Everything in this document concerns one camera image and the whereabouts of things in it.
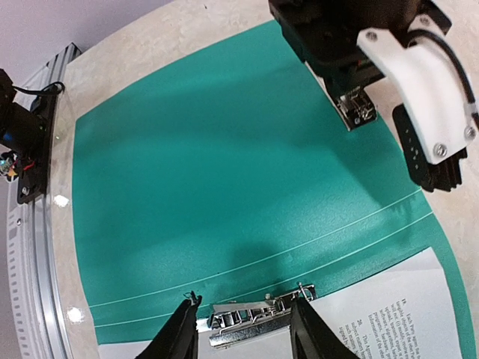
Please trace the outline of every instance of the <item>green binder cover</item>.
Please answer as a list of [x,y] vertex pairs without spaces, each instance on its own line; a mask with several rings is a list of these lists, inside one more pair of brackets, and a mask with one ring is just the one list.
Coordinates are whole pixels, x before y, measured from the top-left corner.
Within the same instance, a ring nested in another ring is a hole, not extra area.
[[451,247],[378,120],[347,132],[274,22],[122,90],[76,124],[73,215],[99,343],[154,337],[184,293],[326,295],[433,247],[475,358]]

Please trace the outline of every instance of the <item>wire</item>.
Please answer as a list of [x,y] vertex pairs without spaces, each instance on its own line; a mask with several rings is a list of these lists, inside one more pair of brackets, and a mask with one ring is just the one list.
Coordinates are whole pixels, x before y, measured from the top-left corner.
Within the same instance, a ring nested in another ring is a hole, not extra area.
[[[442,37],[440,37],[437,34],[434,34],[431,31],[424,30],[422,28],[417,30],[412,30],[407,33],[406,35],[407,46],[409,46],[409,44],[414,39],[417,39],[418,37],[426,37],[427,39],[432,40],[434,43],[436,43],[436,45],[438,45],[442,49],[442,51],[446,53],[446,55],[449,57],[452,64],[454,65],[454,68],[457,71],[457,75],[459,76],[459,80],[461,81],[461,84],[463,85],[464,93],[466,94],[466,99],[468,104],[472,108],[475,108],[476,99],[474,96],[474,92],[472,90],[471,82],[469,82],[469,79],[467,78],[467,75],[466,75],[466,71],[464,70],[464,67],[461,65],[459,58],[457,58],[453,49],[448,45],[448,43],[446,43],[442,39]],[[475,111],[471,113],[471,117],[476,123],[476,126],[479,128],[479,114],[477,109],[475,109]]]
[[26,88],[18,88],[17,86],[13,86],[13,88],[19,92],[26,93],[27,95],[35,95],[35,96],[58,96],[60,93],[65,91],[65,85],[63,82],[56,81],[52,82],[50,85],[47,85],[42,90],[27,90]]

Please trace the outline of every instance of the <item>paper sheet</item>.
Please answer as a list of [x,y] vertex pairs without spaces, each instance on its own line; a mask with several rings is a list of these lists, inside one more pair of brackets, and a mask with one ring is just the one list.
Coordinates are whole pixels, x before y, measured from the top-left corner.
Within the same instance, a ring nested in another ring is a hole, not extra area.
[[[362,282],[311,303],[359,358],[461,358],[444,271],[431,248]],[[289,330],[228,349],[213,349],[200,334],[200,359],[291,359]],[[130,359],[149,342],[100,346],[102,359]]]

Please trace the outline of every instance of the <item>black plastic part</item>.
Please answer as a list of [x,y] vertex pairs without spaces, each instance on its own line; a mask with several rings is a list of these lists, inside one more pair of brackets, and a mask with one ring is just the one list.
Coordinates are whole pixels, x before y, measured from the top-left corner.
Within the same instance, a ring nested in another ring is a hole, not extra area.
[[404,105],[396,107],[392,112],[392,117],[403,147],[407,169],[414,183],[428,192],[433,192],[436,188],[451,191],[463,183],[459,160],[467,158],[465,148],[443,162],[432,165],[426,160],[418,135]]
[[358,358],[335,336],[304,298],[293,302],[290,335],[294,359]]
[[[364,24],[375,23],[379,18],[387,19],[385,23],[392,26],[390,30],[399,41],[406,33],[404,23],[408,25],[420,13],[430,16],[445,34],[451,27],[451,21],[430,0],[420,0],[420,4],[411,0],[399,1],[400,6],[412,4],[412,9],[404,11],[412,12],[407,16],[400,15],[400,20],[394,11],[384,12],[384,9],[395,9],[397,0],[341,0],[337,4],[335,1],[269,0],[269,9],[298,58],[307,62],[317,76],[331,82],[328,89],[331,98],[358,86],[364,88],[384,77],[356,45]],[[342,3],[349,7],[338,7]],[[351,20],[358,19],[356,6],[364,9],[363,19],[358,23]]]
[[191,292],[174,311],[150,345],[136,359],[196,359],[198,357],[198,332],[196,312],[201,304]]
[[28,203],[46,193],[56,103],[57,97],[49,96],[38,97],[31,105],[31,113],[37,119],[36,126],[41,136],[33,150],[20,154],[21,167],[27,169],[19,171],[16,196],[19,204]]

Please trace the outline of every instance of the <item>beige table surface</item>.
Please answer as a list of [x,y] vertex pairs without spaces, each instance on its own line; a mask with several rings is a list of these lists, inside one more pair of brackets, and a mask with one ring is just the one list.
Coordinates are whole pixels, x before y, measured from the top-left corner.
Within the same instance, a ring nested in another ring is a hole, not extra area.
[[[436,0],[453,22],[448,39],[463,61],[479,95],[479,4],[475,0]],[[106,99],[167,64],[220,40],[270,21],[267,0],[176,0],[143,16],[89,49],[68,65],[55,123],[50,191],[70,200],[52,203],[52,236],[61,304],[75,359],[98,358],[93,319],[76,262],[72,213],[72,165],[75,122]],[[391,126],[399,96],[387,80],[368,93]],[[479,343],[479,140],[462,161],[464,185],[452,193],[426,197],[459,263]],[[68,320],[79,308],[81,323]]]

